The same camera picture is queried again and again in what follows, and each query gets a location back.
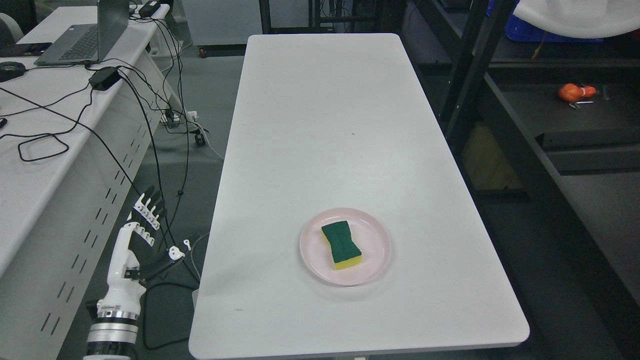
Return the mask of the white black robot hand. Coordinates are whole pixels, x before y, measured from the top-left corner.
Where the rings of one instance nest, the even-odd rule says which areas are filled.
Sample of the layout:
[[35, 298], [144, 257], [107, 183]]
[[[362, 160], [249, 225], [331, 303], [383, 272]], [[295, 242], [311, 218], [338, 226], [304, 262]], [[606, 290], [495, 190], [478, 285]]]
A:
[[153, 250], [162, 219], [166, 216], [162, 192], [149, 186], [131, 208], [118, 231], [107, 272], [108, 290], [96, 303], [98, 318], [135, 321], [141, 314], [141, 298], [146, 284], [169, 270], [194, 250], [190, 240], [174, 244], [147, 264], [140, 260]]

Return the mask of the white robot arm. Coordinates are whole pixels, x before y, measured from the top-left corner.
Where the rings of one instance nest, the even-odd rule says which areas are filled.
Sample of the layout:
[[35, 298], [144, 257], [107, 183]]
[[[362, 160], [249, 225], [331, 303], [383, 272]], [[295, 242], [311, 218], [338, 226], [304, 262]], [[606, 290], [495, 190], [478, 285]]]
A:
[[132, 360], [138, 317], [134, 312], [99, 310], [87, 335], [83, 360]]

